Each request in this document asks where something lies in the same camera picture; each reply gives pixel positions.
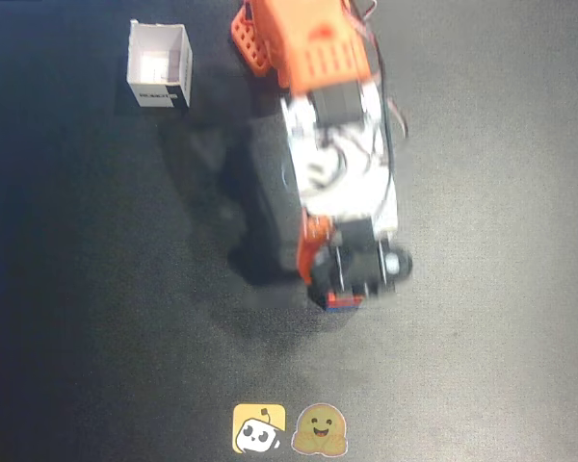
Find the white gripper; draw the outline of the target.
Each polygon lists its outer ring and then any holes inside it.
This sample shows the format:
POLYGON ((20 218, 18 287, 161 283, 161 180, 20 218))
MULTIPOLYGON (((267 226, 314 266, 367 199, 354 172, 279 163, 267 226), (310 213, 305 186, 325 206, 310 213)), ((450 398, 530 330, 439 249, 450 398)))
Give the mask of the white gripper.
POLYGON ((324 119, 315 96, 288 94, 280 108, 292 185, 300 207, 296 264, 306 285, 322 246, 341 225, 368 220, 374 239, 398 229, 389 102, 375 83, 361 84, 355 111, 324 119))

